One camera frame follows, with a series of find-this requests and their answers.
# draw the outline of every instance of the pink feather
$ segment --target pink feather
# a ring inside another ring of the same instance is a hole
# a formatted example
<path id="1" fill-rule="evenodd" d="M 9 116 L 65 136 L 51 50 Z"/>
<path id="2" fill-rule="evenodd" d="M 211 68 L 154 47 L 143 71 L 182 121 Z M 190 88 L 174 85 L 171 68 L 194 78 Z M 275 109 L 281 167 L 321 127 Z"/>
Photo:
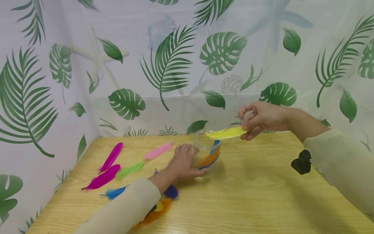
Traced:
<path id="1" fill-rule="evenodd" d="M 87 187 L 82 188 L 81 190 L 84 190 L 84 189 L 98 189 L 101 186 L 106 185 L 107 183 L 109 183 L 110 181 L 112 181 L 115 178 L 116 173 L 119 170 L 121 170 L 121 166 L 119 164 L 111 166 L 107 171 L 105 171 L 104 173 L 102 173 L 98 177 L 94 178 Z"/>
<path id="2" fill-rule="evenodd" d="M 110 152 L 107 160 L 105 160 L 104 164 L 102 167 L 99 168 L 99 174 L 102 173 L 103 171 L 106 171 L 109 167 L 111 167 L 114 163 L 114 161 L 117 159 L 119 153 L 122 150 L 123 143 L 120 142 L 118 143 L 113 149 L 112 152 Z"/>
<path id="3" fill-rule="evenodd" d="M 166 145 L 163 145 L 163 146 L 160 146 L 159 148 L 151 151 L 151 152 L 148 152 L 146 153 L 144 156 L 143 156 L 143 159 L 154 159 L 154 158 L 157 158 L 158 156 L 160 156 L 161 154 L 165 153 L 166 151 L 170 150 L 171 149 L 171 145 L 173 144 L 174 142 L 172 143 L 168 143 Z"/>

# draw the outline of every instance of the beige sleeve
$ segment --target beige sleeve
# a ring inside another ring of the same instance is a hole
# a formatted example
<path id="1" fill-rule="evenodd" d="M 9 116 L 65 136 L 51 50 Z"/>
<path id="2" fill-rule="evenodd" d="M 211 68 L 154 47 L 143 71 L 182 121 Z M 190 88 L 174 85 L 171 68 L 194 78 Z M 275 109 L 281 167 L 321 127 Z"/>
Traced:
<path id="1" fill-rule="evenodd" d="M 140 178 L 82 224 L 75 234 L 124 234 L 142 221 L 160 198 L 157 187 Z"/>
<path id="2" fill-rule="evenodd" d="M 337 130 L 307 138 L 304 146 L 320 175 L 374 222 L 374 155 Z"/>

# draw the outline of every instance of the person's left hand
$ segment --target person's left hand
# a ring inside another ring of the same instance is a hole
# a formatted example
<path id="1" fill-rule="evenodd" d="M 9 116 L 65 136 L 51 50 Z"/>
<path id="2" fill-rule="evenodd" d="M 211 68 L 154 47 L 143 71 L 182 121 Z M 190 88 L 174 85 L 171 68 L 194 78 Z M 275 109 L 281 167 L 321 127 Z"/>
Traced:
<path id="1" fill-rule="evenodd" d="M 173 173 L 178 180 L 192 179 L 205 176 L 208 168 L 197 170 L 192 167 L 193 158 L 199 152 L 193 145 L 182 144 L 175 148 L 174 156 L 170 160 L 165 170 Z"/>

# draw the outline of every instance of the leaf-print curtain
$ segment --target leaf-print curtain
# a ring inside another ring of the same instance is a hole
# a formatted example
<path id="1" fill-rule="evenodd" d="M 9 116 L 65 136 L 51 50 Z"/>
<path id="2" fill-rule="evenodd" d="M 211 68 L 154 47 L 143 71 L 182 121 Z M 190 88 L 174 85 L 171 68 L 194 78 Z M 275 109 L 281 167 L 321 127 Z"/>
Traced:
<path id="1" fill-rule="evenodd" d="M 220 130 L 261 100 L 374 147 L 371 0 L 19 2 L 0 3 L 0 232 L 98 136 Z"/>

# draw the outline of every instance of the wooden tabletop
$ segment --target wooden tabletop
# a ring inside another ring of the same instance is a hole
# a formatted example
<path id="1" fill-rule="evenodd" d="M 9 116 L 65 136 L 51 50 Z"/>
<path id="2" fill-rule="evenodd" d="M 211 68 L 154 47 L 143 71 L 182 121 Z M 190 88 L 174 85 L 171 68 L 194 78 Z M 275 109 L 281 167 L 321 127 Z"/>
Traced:
<path id="1" fill-rule="evenodd" d="M 167 142 L 193 143 L 192 136 L 145 136 L 96 139 L 52 197 L 28 234 L 73 233 L 108 200 L 108 188 L 125 186 L 162 169 L 173 150 L 147 163 L 124 181 L 83 192 L 112 148 L 123 142 L 116 163 L 132 165 Z M 373 224 L 314 170 L 303 176 L 291 161 L 303 150 L 291 133 L 264 133 L 250 142 L 222 142 L 219 172 L 209 180 L 176 184 L 179 198 L 155 223 L 133 234 L 374 233 Z"/>

